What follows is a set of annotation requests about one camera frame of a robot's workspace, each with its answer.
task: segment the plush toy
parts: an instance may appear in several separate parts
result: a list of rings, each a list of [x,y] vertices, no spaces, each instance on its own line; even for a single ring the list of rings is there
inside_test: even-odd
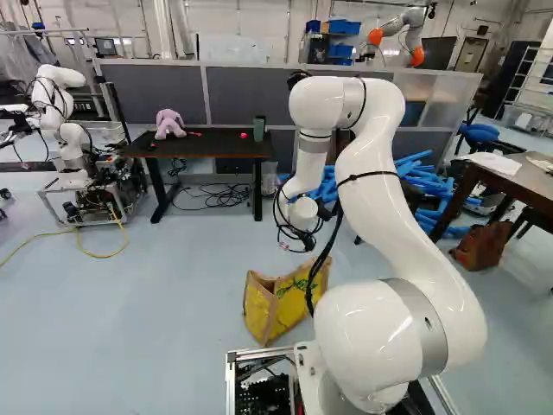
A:
[[[184,122],[181,114],[176,111],[169,109],[159,111],[156,116],[156,124],[156,140],[164,140],[170,132],[175,134],[176,137],[187,136],[187,133],[183,130]]]

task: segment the brown bag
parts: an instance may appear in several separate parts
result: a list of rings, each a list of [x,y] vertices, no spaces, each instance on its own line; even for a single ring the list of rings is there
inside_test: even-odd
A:
[[[512,223],[509,221],[485,226],[473,225],[459,245],[449,253],[469,271],[495,266],[501,259],[511,228]]]

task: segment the gray partition wall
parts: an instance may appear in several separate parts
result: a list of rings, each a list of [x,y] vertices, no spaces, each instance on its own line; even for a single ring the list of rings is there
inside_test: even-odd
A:
[[[178,111],[187,124],[251,125],[264,115],[273,130],[279,170],[292,168],[294,125],[288,111],[288,77],[299,69],[313,75],[362,76],[394,82],[404,93],[406,113],[393,141],[394,157],[431,149],[426,163],[440,164],[480,83],[479,73],[320,65],[229,66],[197,61],[100,60],[103,75],[118,89],[130,123],[151,124],[162,108]]]
[[[102,73],[115,84],[128,123],[155,124],[164,108],[188,124],[207,123],[200,67],[102,65]]]

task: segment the black table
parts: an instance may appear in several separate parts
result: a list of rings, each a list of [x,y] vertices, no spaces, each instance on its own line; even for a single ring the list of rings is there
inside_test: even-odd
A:
[[[151,148],[155,131],[146,131],[131,145],[123,147],[119,154],[124,157],[143,157],[146,159],[149,176],[157,197],[157,208],[150,219],[151,223],[158,223],[171,201],[175,198],[181,184],[173,184],[165,192],[162,175],[159,170],[158,158],[247,158],[253,159],[253,217],[255,221],[263,218],[261,196],[261,162],[271,156],[270,140],[265,137],[260,143],[253,139],[253,129],[245,128],[191,128],[188,132],[198,132],[201,137],[168,137],[166,140],[155,141],[156,147]],[[247,138],[241,138],[245,132]]]

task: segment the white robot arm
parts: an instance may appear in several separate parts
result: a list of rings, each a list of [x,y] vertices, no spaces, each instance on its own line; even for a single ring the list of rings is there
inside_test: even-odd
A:
[[[82,73],[52,65],[42,65],[33,80],[31,102],[38,110],[39,118],[29,118],[28,123],[56,132],[60,157],[69,169],[84,168],[81,144],[87,135],[79,124],[67,123],[73,113],[73,97],[65,88],[85,83]]]
[[[277,201],[280,220],[300,229],[313,223],[314,202],[287,198],[319,187],[332,129],[349,128],[356,138],[335,164],[340,203],[353,230],[388,258],[395,275],[336,287],[315,310],[328,372],[369,413],[395,405],[409,381],[471,361],[487,337],[478,300],[404,199],[391,156],[404,108],[401,91],[377,79],[310,77],[289,96],[300,138],[296,174]]]

